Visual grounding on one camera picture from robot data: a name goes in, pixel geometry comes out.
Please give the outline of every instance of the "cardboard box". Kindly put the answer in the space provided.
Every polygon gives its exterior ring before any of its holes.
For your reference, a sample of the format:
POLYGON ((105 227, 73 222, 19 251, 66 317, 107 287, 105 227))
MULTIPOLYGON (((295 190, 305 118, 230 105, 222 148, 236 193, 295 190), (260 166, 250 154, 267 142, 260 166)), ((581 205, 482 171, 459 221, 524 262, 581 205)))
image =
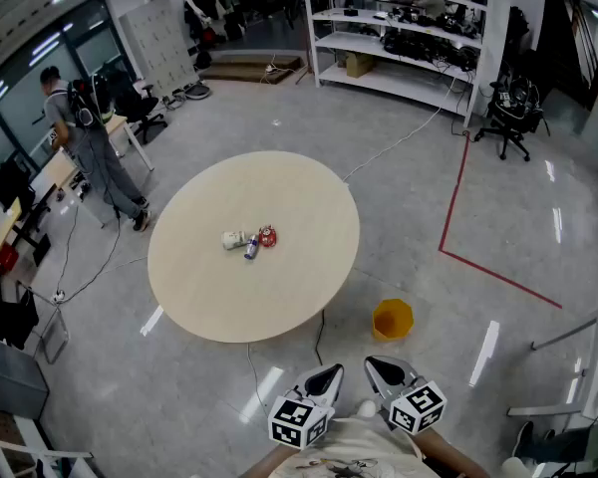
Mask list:
POLYGON ((375 67, 375 58, 365 53, 348 52, 346 70, 351 78, 361 78, 375 67))

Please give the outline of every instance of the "round table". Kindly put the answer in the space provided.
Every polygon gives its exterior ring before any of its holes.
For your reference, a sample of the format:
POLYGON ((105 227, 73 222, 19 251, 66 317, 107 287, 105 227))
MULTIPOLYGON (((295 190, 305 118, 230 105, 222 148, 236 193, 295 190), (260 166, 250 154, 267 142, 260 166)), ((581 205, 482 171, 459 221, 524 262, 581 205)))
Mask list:
POLYGON ((348 186, 290 152, 238 155, 194 177, 168 203, 150 238, 149 280, 166 313, 218 342, 255 342, 318 314, 348 277, 359 213, 348 186), (270 224, 277 244, 226 251, 224 231, 270 224))

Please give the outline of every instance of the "black hair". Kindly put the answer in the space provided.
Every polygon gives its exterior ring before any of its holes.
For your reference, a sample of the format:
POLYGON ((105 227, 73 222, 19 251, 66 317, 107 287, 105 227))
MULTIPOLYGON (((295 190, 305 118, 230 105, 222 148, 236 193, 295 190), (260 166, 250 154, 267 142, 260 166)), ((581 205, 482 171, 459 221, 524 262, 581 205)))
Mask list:
POLYGON ((60 71, 55 66, 45 68, 42 73, 40 73, 40 83, 42 85, 46 85, 55 80, 60 80, 60 71))

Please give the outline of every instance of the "white cube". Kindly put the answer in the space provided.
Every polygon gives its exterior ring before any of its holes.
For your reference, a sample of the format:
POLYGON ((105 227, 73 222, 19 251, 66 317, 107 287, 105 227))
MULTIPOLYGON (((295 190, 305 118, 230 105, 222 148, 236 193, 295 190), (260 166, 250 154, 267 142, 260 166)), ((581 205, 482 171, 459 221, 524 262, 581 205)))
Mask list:
POLYGON ((438 423, 447 403, 437 384, 428 382, 392 402, 390 422, 415 435, 438 423))
POLYGON ((303 450, 326 433, 328 409, 308 400, 277 396, 268 414, 268 436, 292 448, 303 450))

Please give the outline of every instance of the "yellow bucket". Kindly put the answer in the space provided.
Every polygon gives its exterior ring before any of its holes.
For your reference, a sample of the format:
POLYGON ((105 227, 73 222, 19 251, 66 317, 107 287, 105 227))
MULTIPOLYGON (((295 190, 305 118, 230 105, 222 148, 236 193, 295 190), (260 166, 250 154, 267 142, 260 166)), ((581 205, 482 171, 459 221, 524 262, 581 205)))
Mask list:
POLYGON ((400 299, 386 299, 372 314, 372 332, 379 342, 404 338, 415 324, 410 305, 400 299))

